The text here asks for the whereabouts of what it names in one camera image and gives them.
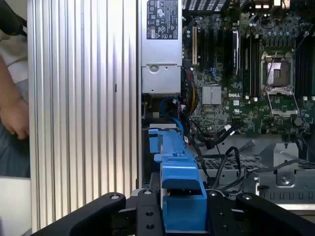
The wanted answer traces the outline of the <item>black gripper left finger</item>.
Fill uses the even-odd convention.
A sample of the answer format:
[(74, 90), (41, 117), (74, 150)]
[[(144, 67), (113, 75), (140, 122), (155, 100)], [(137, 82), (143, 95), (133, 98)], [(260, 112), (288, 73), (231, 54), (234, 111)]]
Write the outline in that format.
[(162, 236), (164, 226), (153, 190), (127, 199), (111, 192), (34, 233), (35, 236)]

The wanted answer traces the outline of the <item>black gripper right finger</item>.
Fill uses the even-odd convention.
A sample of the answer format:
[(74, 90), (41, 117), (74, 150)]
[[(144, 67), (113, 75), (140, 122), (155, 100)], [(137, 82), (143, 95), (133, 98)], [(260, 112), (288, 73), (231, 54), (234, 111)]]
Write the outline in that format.
[(313, 236), (315, 224), (252, 193), (235, 200), (208, 191), (207, 229), (211, 236)]

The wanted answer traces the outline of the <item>person hand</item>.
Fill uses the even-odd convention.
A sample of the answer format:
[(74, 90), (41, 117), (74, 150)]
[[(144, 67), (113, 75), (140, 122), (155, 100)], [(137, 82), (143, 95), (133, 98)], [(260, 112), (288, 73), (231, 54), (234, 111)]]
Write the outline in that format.
[(29, 107), (23, 98), (18, 98), (0, 107), (0, 119), (10, 134), (19, 140), (29, 136)]

